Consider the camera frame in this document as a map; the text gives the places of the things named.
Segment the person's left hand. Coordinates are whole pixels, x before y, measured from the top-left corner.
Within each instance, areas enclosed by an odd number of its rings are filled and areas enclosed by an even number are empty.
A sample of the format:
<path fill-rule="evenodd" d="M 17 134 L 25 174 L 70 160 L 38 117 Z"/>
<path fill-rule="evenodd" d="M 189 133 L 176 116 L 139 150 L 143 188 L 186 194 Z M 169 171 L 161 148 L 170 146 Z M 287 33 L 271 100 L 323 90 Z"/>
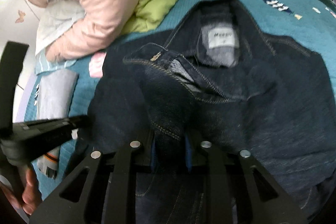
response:
<path fill-rule="evenodd" d="M 15 197 L 10 187 L 3 182 L 1 182 L 1 190 L 16 211 L 22 209 L 27 215 L 31 215 L 42 203 L 42 194 L 39 191 L 39 183 L 33 167 L 28 166 L 23 170 L 25 171 L 25 179 L 23 180 L 25 189 L 21 201 Z"/>

